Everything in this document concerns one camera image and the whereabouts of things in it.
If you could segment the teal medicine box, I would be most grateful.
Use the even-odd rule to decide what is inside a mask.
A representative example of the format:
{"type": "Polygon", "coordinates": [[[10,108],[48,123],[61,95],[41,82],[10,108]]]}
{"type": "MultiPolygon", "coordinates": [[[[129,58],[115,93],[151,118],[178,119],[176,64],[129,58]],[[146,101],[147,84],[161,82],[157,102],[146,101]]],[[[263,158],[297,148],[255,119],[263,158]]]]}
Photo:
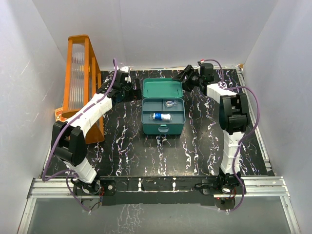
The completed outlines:
{"type": "Polygon", "coordinates": [[[182,84],[171,78],[143,82],[141,123],[147,135],[180,135],[186,121],[182,84]]]}

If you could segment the white blue bandage roll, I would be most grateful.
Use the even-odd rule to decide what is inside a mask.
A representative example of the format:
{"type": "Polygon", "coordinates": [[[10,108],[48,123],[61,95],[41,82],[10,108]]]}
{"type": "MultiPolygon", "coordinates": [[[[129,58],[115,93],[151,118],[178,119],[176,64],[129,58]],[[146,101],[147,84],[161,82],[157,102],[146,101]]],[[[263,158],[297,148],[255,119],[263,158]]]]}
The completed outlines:
{"type": "Polygon", "coordinates": [[[150,120],[169,122],[172,120],[171,114],[152,113],[150,120]]]}

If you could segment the dark teal tray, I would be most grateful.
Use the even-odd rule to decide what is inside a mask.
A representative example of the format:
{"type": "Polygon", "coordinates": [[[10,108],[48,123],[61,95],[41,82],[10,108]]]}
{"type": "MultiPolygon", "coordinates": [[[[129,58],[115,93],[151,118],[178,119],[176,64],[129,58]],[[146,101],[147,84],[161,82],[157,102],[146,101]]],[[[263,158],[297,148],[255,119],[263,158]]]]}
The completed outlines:
{"type": "Polygon", "coordinates": [[[142,117],[141,121],[144,124],[156,124],[156,123],[169,123],[169,124],[184,124],[185,123],[185,107],[184,100],[181,98],[145,98],[142,101],[142,117]],[[174,107],[167,108],[164,104],[165,101],[176,101],[177,104],[174,107]],[[150,120],[152,113],[171,114],[172,120],[169,122],[150,120]]]}

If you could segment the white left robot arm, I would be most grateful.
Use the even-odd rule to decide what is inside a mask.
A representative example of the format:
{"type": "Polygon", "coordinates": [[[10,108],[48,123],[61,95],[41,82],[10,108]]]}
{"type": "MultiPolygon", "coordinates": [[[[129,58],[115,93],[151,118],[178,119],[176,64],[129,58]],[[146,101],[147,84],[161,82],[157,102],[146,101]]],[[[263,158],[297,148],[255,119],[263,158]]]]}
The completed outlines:
{"type": "Polygon", "coordinates": [[[139,80],[131,81],[127,66],[116,69],[111,83],[104,83],[91,100],[66,122],[53,125],[50,154],[64,162],[74,184],[85,193],[94,195],[100,191],[99,175],[88,162],[86,135],[103,115],[120,102],[141,99],[139,80]]]}

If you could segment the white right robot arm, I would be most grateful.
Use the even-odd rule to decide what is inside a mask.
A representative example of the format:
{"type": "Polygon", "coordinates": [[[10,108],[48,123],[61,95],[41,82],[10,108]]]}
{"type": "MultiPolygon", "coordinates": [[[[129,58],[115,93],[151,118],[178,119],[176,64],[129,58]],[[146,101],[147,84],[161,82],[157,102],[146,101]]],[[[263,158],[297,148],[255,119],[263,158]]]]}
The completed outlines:
{"type": "Polygon", "coordinates": [[[202,183],[200,187],[203,190],[214,189],[227,194],[242,183],[239,155],[241,141],[250,118],[246,94],[228,90],[221,66],[220,72],[221,81],[216,82],[214,66],[202,60],[196,69],[187,65],[184,70],[173,77],[173,81],[180,82],[182,89],[187,92],[198,87],[205,96],[219,104],[219,124],[224,135],[222,162],[216,181],[202,183]]]}

